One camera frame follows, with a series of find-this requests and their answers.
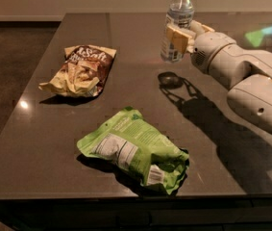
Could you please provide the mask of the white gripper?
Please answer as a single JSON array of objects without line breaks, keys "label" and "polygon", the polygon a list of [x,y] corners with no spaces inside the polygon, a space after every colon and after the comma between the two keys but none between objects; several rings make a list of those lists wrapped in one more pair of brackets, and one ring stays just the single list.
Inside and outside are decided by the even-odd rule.
[{"label": "white gripper", "polygon": [[[180,53],[191,53],[191,63],[205,74],[209,72],[210,63],[220,50],[236,44],[234,39],[223,33],[214,32],[214,29],[196,20],[191,21],[190,30],[168,24],[165,34]],[[193,32],[198,36],[195,42]]]}]

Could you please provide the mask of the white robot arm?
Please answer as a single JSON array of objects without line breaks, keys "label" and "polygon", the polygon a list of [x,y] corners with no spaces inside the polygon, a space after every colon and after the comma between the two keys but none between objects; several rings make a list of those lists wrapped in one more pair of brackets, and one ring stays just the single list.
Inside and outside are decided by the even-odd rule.
[{"label": "white robot arm", "polygon": [[165,37],[228,90],[228,105],[237,115],[272,135],[272,53],[243,49],[197,21],[189,29],[169,23]]}]

